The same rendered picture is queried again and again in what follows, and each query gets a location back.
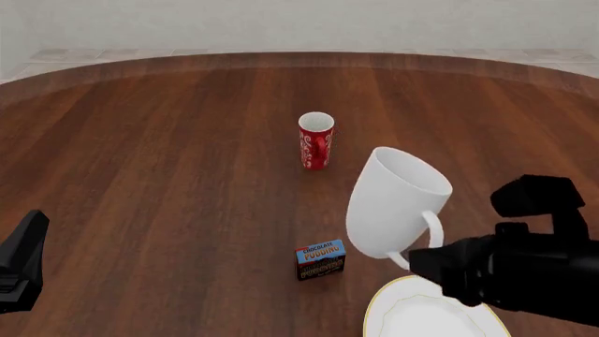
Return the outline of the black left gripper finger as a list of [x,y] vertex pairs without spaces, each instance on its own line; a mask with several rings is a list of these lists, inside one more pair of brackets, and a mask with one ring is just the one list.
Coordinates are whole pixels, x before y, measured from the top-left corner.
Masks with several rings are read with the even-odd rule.
[[41,210],[24,216],[13,232],[0,243],[0,274],[43,283],[42,254],[50,219]]

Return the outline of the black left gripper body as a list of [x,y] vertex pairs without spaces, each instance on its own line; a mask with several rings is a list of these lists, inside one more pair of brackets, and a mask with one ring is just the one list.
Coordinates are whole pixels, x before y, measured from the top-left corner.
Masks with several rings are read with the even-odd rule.
[[0,314],[32,311],[41,290],[40,271],[17,273],[0,267]]

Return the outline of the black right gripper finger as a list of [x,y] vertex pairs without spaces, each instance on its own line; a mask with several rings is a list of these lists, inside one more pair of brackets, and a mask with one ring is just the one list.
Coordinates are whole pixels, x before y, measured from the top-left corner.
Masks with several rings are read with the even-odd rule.
[[491,246],[492,236],[485,235],[437,248],[414,249],[408,253],[409,270],[440,286],[445,297],[475,307],[482,303],[477,270]]

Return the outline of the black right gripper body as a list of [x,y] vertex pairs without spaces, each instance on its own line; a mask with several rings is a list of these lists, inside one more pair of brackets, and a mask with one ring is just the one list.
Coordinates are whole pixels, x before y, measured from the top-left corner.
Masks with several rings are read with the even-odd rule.
[[487,303],[599,327],[599,241],[495,227],[487,259]]

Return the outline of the white mug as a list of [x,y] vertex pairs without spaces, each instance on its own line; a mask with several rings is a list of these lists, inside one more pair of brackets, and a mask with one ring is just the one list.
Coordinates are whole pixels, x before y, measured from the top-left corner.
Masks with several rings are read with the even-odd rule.
[[422,159],[395,148],[374,148],[349,199],[347,237],[363,255],[388,258],[408,271],[402,252],[423,232],[429,232],[430,248],[443,246],[438,214],[452,193],[446,176]]

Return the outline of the white plate with yellow rim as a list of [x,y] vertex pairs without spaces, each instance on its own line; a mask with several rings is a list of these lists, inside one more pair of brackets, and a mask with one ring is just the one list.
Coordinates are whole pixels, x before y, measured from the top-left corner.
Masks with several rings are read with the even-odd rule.
[[363,320],[362,337],[511,337],[485,304],[468,307],[445,297],[422,277],[393,280],[377,291]]

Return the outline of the red patterned mug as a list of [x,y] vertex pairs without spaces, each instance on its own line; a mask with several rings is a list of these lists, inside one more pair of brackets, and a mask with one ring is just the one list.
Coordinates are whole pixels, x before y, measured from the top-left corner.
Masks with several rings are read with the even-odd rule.
[[298,119],[300,160],[308,170],[327,167],[335,121],[325,112],[311,111]]

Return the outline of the chocolate pudding box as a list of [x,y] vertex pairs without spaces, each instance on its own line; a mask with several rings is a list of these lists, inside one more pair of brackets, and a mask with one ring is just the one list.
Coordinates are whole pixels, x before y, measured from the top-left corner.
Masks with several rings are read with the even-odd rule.
[[346,252],[343,241],[334,240],[296,249],[295,258],[297,279],[304,281],[343,271]]

